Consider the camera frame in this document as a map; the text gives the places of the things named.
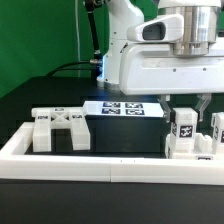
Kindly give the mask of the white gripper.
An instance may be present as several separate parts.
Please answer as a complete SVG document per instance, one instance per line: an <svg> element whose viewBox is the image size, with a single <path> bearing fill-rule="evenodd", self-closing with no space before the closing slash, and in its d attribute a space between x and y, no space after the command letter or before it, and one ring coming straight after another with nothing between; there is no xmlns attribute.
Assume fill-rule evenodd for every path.
<svg viewBox="0 0 224 224"><path fill-rule="evenodd" d="M203 121L211 93L224 92L224 38L217 36L215 13L163 13L128 29L131 41L120 65L119 87L127 95L159 96L171 118L171 94L197 95Z"/></svg>

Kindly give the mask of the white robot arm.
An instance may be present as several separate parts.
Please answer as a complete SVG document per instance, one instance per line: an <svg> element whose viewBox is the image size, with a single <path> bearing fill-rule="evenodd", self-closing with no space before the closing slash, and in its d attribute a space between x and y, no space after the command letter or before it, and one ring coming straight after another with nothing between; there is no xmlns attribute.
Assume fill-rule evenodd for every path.
<svg viewBox="0 0 224 224"><path fill-rule="evenodd" d="M224 92L224 37L218 35L221 0L160 0L156 18L146 21L130 0L105 0L109 50L97 78L126 95L168 97L197 94L203 111L213 93Z"/></svg>

